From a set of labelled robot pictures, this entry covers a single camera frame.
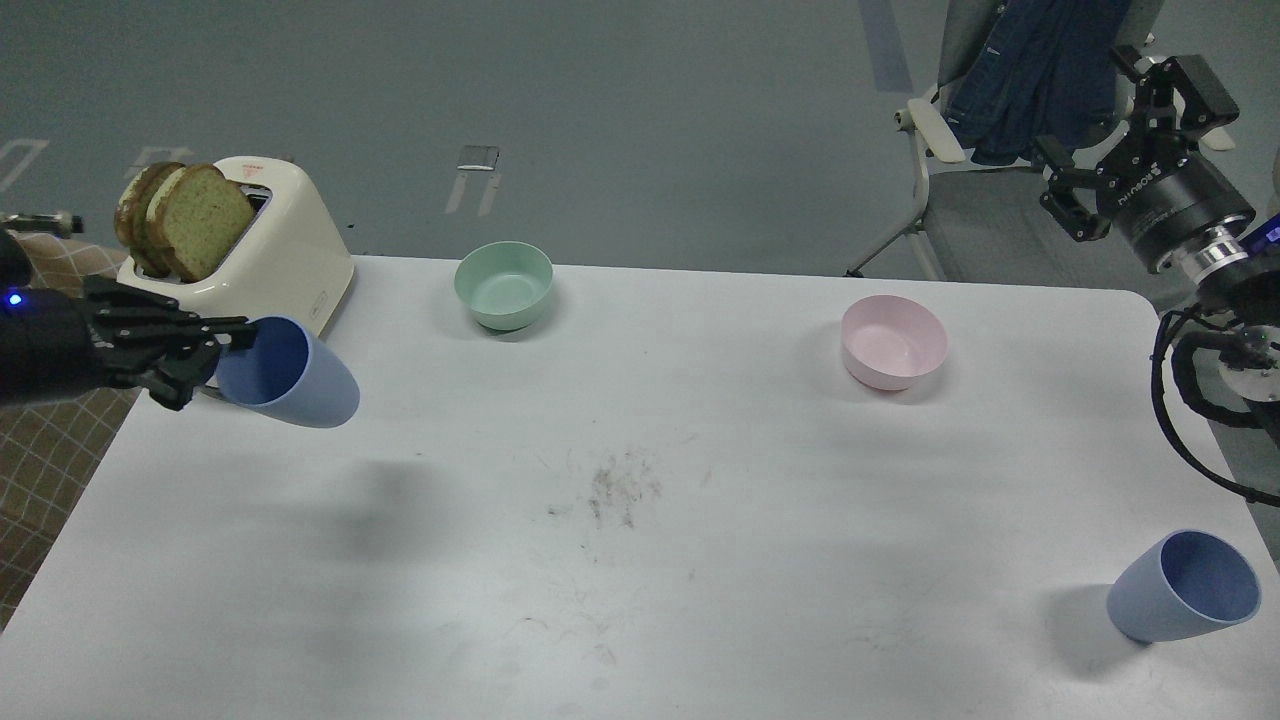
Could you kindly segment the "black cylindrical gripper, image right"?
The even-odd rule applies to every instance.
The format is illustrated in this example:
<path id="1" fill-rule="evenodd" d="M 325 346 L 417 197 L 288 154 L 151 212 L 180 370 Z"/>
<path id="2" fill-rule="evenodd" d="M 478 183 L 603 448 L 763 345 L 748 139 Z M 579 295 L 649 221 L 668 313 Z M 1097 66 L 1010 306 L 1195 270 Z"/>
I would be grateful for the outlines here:
<path id="1" fill-rule="evenodd" d="M 1134 86 L 1126 132 L 1092 169 L 1037 136 L 1050 172 L 1039 205 L 1076 242 L 1117 236 L 1151 274 L 1178 269 L 1202 284 L 1247 272 L 1260 259 L 1245 242 L 1256 210 L 1203 154 L 1234 147 L 1225 127 L 1242 114 L 1236 100 L 1198 54 L 1153 59 L 1117 45 L 1110 56 Z"/>

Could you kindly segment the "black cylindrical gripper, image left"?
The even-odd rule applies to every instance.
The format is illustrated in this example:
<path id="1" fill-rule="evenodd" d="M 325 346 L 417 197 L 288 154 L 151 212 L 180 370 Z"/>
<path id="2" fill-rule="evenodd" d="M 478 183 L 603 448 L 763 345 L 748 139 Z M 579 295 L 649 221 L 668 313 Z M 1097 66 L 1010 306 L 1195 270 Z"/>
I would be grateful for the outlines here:
<path id="1" fill-rule="evenodd" d="M 78 398 L 96 389 L 141 388 L 180 411 L 215 375 L 223 340 L 253 346 L 246 316 L 201 316 L 175 299 L 105 275 L 83 279 L 82 297 L 56 290 L 4 290 L 1 307 L 4 406 Z M 147 347 L 108 366 L 119 347 Z"/>

